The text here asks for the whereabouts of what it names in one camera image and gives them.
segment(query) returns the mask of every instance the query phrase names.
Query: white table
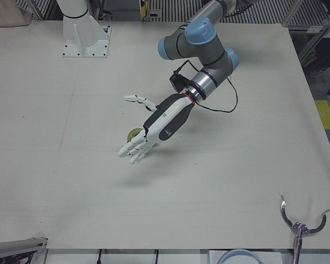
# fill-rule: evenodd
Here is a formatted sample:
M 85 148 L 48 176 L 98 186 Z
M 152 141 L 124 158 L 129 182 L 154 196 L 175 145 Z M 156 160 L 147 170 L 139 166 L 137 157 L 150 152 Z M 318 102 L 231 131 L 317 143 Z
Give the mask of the white table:
M 157 41 L 178 25 L 113 23 L 107 59 L 63 59 L 58 21 L 0 29 L 0 242 L 291 248 L 280 194 L 293 221 L 319 222 L 330 208 L 330 145 L 280 25 L 217 25 L 241 58 L 236 111 L 195 107 L 141 163 L 117 156 L 150 115 L 123 95 L 159 103 L 174 93 L 168 78 L 183 61 L 162 60 Z M 234 92 L 222 84 L 203 104 L 230 109 Z M 330 248 L 330 214 L 304 248 Z

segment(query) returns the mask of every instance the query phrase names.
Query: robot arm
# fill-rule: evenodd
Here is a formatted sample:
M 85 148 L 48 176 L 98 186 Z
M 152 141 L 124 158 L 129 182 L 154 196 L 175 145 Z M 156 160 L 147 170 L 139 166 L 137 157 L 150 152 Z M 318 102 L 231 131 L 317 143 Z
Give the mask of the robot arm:
M 212 0 L 191 20 L 158 44 L 163 59 L 197 57 L 203 68 L 173 94 L 156 106 L 144 122 L 143 129 L 118 152 L 119 157 L 131 156 L 130 163 L 140 161 L 157 142 L 168 140 L 187 120 L 196 102 L 205 100 L 239 64 L 237 54 L 224 48 L 213 26 L 236 7 L 258 0 Z

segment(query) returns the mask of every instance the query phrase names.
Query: blue lid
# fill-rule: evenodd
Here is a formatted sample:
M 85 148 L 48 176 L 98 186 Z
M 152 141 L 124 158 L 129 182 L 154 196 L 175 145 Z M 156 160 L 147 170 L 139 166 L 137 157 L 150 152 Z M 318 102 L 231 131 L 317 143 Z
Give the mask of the blue lid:
M 163 59 L 170 59 L 169 56 L 167 56 L 166 51 L 165 51 L 165 38 L 164 37 L 161 40 L 159 40 L 158 52 L 159 52 L 160 57 L 162 57 Z
M 236 54 L 236 52 L 231 49 L 231 48 L 225 48 L 225 51 L 227 52 L 227 54 L 229 54 L 231 61 L 232 61 L 232 72 L 234 70 L 236 70 L 238 64 L 240 63 L 240 58 L 238 57 L 238 55 Z
M 192 45 L 205 45 L 215 39 L 216 29 L 208 18 L 198 18 L 187 26 L 185 37 Z

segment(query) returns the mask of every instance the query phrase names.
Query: robotic arm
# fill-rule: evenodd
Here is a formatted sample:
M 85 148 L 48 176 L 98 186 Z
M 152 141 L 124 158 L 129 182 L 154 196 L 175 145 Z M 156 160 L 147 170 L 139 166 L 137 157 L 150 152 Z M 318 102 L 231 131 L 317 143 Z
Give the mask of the robotic arm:
M 143 103 L 153 114 L 143 129 L 121 147 L 119 157 L 130 156 L 131 164 L 139 162 L 155 143 L 168 140 L 186 122 L 196 102 L 205 100 L 231 75 L 239 58 L 232 49 L 222 46 L 213 25 L 234 9 L 258 1 L 212 0 L 188 23 L 160 40 L 158 52 L 163 59 L 197 57 L 203 68 L 191 80 L 183 80 L 180 75 L 181 79 L 175 71 L 170 81 L 177 93 L 158 106 L 146 98 L 126 97 L 127 101 Z

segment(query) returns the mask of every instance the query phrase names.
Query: cable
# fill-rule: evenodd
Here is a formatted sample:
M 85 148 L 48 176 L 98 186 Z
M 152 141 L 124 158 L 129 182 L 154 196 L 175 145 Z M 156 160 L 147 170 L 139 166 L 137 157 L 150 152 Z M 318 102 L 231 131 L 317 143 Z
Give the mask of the cable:
M 200 107 L 203 107 L 203 108 L 205 108 L 207 110 L 210 110 L 210 111 L 213 111 L 213 112 L 232 113 L 236 109 L 236 106 L 238 104 L 238 94 L 237 94 L 237 90 L 236 90 L 235 86 L 233 86 L 232 82 L 228 78 L 226 78 L 226 80 L 228 80 L 228 82 L 231 84 L 231 86 L 232 86 L 232 88 L 233 88 L 233 90 L 235 91 L 235 94 L 236 94 L 236 104 L 230 111 L 211 109 L 209 107 L 206 107 L 206 106 L 203 106 L 203 105 L 199 104 L 198 102 L 196 102 L 196 104 L 199 105 Z
M 159 257 L 159 249 L 155 250 L 156 257 L 155 257 L 155 264 L 158 264 L 158 257 Z
M 101 261 L 100 261 L 101 251 L 102 251 L 102 249 L 99 249 L 99 257 L 98 257 L 98 260 L 97 260 L 97 264 L 101 264 Z
M 236 15 L 240 15 L 243 12 L 245 12 L 247 9 L 251 8 L 253 6 L 253 4 L 247 5 L 246 7 L 237 10 L 235 13 L 233 13 L 232 15 L 226 15 L 225 18 L 230 18 L 230 17 L 235 17 Z
M 182 65 L 180 67 L 177 68 L 177 70 L 174 71 L 174 73 L 178 74 L 180 70 L 182 70 L 182 68 L 184 67 L 184 65 L 186 65 L 186 63 L 189 63 L 193 69 L 195 69 L 197 72 L 199 72 L 199 70 L 192 64 L 192 62 L 188 59 L 186 60 L 184 63 L 182 63 Z

